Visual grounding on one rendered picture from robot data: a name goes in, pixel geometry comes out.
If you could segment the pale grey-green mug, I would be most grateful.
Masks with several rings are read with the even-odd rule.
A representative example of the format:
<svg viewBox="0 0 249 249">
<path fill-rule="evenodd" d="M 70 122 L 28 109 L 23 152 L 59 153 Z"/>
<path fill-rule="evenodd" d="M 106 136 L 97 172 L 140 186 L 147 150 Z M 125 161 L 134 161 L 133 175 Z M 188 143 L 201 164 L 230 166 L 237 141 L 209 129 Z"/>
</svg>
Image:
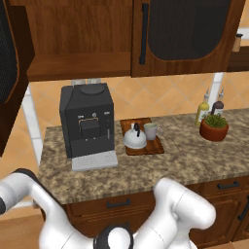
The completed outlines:
<svg viewBox="0 0 249 249">
<path fill-rule="evenodd" d="M 162 129 L 155 123 L 144 124 L 144 132 L 148 140 L 155 140 L 158 133 L 163 133 Z"/>
</svg>

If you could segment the brown wooden tray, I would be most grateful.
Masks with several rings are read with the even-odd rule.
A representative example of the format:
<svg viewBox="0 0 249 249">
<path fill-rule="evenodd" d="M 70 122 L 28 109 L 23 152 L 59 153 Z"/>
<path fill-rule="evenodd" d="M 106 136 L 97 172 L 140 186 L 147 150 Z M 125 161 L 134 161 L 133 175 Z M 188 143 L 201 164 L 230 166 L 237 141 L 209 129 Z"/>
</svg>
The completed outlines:
<svg viewBox="0 0 249 249">
<path fill-rule="evenodd" d="M 133 123 L 138 123 L 141 129 L 144 129 L 143 125 L 151 122 L 150 118 L 141 118 L 141 119 L 131 119 L 131 120 L 121 120 L 122 132 L 126 132 L 131 128 Z M 160 139 L 156 136 L 155 140 L 147 140 L 147 145 L 141 149 L 131 149 L 125 147 L 126 153 L 129 156 L 141 156 L 141 155 L 153 155 L 153 154 L 163 154 L 164 149 L 160 143 Z"/>
</svg>

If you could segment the brown wooden base cabinet door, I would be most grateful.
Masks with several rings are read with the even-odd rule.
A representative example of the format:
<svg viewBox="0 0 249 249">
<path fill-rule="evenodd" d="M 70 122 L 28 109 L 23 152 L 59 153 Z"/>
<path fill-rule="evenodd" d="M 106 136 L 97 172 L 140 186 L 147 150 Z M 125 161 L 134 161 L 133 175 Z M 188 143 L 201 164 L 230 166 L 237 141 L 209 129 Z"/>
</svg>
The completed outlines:
<svg viewBox="0 0 249 249">
<path fill-rule="evenodd" d="M 230 242 L 237 231 L 241 215 L 247 204 L 247 194 L 230 194 L 207 199 L 216 209 L 216 220 L 207 230 L 192 229 L 190 239 L 198 249 Z"/>
<path fill-rule="evenodd" d="M 124 225 L 132 232 L 136 232 L 149 218 L 151 213 L 151 210 L 141 210 L 120 214 L 114 217 L 77 221 L 73 223 L 73 227 L 87 237 L 96 237 L 110 225 Z"/>
</svg>

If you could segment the wooden cabinet door, dark mesh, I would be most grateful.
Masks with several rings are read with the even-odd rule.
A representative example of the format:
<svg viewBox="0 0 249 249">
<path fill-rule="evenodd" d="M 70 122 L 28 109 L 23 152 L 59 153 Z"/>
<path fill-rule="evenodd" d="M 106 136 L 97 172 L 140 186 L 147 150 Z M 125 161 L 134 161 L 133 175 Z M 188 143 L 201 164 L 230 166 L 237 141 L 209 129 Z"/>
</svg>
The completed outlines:
<svg viewBox="0 0 249 249">
<path fill-rule="evenodd" d="M 0 0 L 0 157 L 28 87 L 27 70 L 34 55 L 25 7 Z"/>
<path fill-rule="evenodd" d="M 246 0 L 133 0 L 131 75 L 224 72 Z M 146 63 L 139 63 L 142 4 L 149 4 Z"/>
</svg>

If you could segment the black coffee machine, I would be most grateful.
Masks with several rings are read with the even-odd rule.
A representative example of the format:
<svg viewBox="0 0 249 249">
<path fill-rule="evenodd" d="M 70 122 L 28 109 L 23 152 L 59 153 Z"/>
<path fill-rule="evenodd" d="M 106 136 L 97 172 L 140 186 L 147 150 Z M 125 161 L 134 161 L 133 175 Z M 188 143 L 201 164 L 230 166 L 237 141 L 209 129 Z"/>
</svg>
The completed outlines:
<svg viewBox="0 0 249 249">
<path fill-rule="evenodd" d="M 63 87 L 59 114 L 73 171 L 118 165 L 114 102 L 106 84 Z"/>
</svg>

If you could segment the yellow oil bottle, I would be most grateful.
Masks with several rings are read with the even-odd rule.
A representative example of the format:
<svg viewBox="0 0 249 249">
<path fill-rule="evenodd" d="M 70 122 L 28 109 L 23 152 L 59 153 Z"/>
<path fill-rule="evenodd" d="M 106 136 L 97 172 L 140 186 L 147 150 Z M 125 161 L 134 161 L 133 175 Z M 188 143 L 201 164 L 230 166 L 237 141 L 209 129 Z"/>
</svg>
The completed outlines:
<svg viewBox="0 0 249 249">
<path fill-rule="evenodd" d="M 203 101 L 198 105 L 197 113 L 196 113 L 196 121 L 195 121 L 196 126 L 200 126 L 201 121 L 208 114 L 208 111 L 209 111 L 208 99 L 209 99 L 209 90 L 206 91 L 203 97 Z"/>
</svg>

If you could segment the brown wooden drawer front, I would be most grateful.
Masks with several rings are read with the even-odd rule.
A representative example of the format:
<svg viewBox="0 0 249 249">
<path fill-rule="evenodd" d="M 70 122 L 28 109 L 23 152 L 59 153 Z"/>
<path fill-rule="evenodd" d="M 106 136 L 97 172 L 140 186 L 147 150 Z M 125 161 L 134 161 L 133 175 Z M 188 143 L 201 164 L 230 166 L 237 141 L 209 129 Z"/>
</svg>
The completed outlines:
<svg viewBox="0 0 249 249">
<path fill-rule="evenodd" d="M 219 190 L 217 188 L 217 184 L 219 183 L 223 185 L 228 185 L 228 184 L 232 184 L 234 181 L 239 182 L 239 187 L 231 188 L 231 189 L 224 189 L 224 190 Z M 222 180 L 202 183 L 200 187 L 200 194 L 202 196 L 218 196 L 218 195 L 225 195 L 229 193 L 240 192 L 244 189 L 249 189 L 249 176 L 240 176 L 240 177 L 234 177 L 230 179 L 222 179 Z"/>
<path fill-rule="evenodd" d="M 107 208 L 106 202 L 111 203 L 125 202 L 127 198 L 130 198 L 131 205 L 120 206 L 115 208 Z M 135 207 L 154 207 L 155 198 L 152 191 L 136 193 L 124 196 L 112 196 L 76 203 L 69 203 L 64 205 L 64 209 L 68 215 L 73 217 L 87 216 L 92 214 L 100 214 L 103 212 L 117 211 L 117 210 L 128 210 Z"/>
</svg>

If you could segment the plant in terracotta pot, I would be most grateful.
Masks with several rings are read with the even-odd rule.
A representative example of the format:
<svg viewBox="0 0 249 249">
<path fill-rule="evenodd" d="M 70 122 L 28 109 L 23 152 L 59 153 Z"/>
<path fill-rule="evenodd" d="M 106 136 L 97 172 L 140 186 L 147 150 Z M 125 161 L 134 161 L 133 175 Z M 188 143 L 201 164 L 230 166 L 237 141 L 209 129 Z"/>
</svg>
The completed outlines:
<svg viewBox="0 0 249 249">
<path fill-rule="evenodd" d="M 229 130 L 227 120 L 221 115 L 208 115 L 200 123 L 199 134 L 206 140 L 220 142 Z"/>
</svg>

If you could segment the dark vinegar bottle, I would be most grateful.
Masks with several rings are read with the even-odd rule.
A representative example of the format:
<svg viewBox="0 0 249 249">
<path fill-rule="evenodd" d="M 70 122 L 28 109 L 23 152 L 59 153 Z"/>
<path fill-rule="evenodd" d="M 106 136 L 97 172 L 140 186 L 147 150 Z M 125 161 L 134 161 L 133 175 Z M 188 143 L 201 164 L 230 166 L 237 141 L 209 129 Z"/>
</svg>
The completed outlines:
<svg viewBox="0 0 249 249">
<path fill-rule="evenodd" d="M 218 100 L 213 104 L 211 115 L 222 115 L 224 110 L 224 103 L 223 103 L 224 91 L 221 90 L 218 96 Z"/>
</svg>

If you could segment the tan jar with dark lid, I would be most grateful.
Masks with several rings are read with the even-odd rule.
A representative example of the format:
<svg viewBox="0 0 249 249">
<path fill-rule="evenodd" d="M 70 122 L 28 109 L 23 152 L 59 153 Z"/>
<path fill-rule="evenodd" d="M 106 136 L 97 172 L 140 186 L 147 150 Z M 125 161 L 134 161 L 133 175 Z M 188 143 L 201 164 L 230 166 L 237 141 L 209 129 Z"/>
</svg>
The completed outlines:
<svg viewBox="0 0 249 249">
<path fill-rule="evenodd" d="M 234 53 L 238 53 L 239 50 L 240 50 L 240 44 L 241 44 L 242 36 L 243 36 L 243 34 L 241 34 L 241 33 L 237 33 L 235 35 L 235 40 L 234 40 L 234 44 L 233 44 L 233 47 L 232 47 L 232 51 Z"/>
</svg>

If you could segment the brown wooden wall cabinet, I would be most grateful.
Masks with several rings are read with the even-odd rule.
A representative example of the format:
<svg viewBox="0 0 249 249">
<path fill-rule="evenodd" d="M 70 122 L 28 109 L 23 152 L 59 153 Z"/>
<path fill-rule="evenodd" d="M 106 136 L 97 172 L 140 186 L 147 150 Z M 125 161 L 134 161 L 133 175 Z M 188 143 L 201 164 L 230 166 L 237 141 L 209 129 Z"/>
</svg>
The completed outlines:
<svg viewBox="0 0 249 249">
<path fill-rule="evenodd" d="M 9 0 L 23 11 L 34 57 L 35 81 L 128 76 L 132 0 Z"/>
</svg>

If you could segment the dark wooden wall shelf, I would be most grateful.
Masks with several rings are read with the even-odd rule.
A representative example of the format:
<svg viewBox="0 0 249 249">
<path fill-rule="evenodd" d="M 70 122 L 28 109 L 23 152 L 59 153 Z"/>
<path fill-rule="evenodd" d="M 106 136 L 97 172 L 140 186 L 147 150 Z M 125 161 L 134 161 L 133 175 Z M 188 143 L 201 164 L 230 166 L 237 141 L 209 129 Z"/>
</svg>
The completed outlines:
<svg viewBox="0 0 249 249">
<path fill-rule="evenodd" d="M 249 71 L 249 46 L 241 47 L 238 52 L 231 53 L 227 71 Z"/>
</svg>

